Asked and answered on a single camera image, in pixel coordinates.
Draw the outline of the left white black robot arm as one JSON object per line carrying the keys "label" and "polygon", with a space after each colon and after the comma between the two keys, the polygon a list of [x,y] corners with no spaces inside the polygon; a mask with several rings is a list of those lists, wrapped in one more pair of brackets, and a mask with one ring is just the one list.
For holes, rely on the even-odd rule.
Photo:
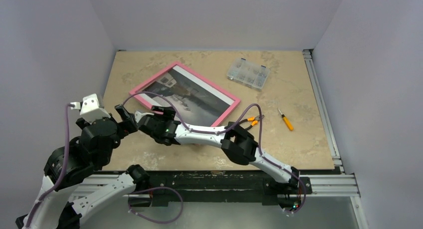
{"label": "left white black robot arm", "polygon": [[134,114],[124,106],[115,110],[117,122],[101,106],[80,104],[77,125],[80,136],[66,136],[65,145],[52,152],[43,169],[42,185],[30,212],[15,221],[19,229],[78,229],[83,221],[124,194],[144,193],[149,175],[140,165],[131,165],[102,189],[70,202],[71,194],[93,173],[110,163],[122,139],[138,130]]}

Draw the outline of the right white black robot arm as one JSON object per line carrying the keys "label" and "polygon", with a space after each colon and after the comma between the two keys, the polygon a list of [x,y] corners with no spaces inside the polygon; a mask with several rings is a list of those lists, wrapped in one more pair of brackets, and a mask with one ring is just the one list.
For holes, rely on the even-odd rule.
{"label": "right white black robot arm", "polygon": [[155,107],[154,113],[135,113],[135,121],[141,132],[158,144],[199,144],[222,149],[228,159],[237,165],[253,165],[270,175],[288,193],[301,183],[299,171],[266,153],[246,129],[229,122],[227,126],[205,127],[183,124],[175,120],[172,107]]}

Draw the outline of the yellow handled screwdriver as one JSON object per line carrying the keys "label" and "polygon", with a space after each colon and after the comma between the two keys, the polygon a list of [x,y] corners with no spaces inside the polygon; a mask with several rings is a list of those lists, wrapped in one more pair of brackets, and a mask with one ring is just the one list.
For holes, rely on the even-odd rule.
{"label": "yellow handled screwdriver", "polygon": [[292,126],[292,124],[289,121],[289,119],[285,116],[285,114],[281,111],[280,108],[278,108],[278,111],[280,113],[280,116],[281,116],[283,122],[285,123],[286,127],[288,128],[288,130],[293,131],[294,130],[294,127]]}

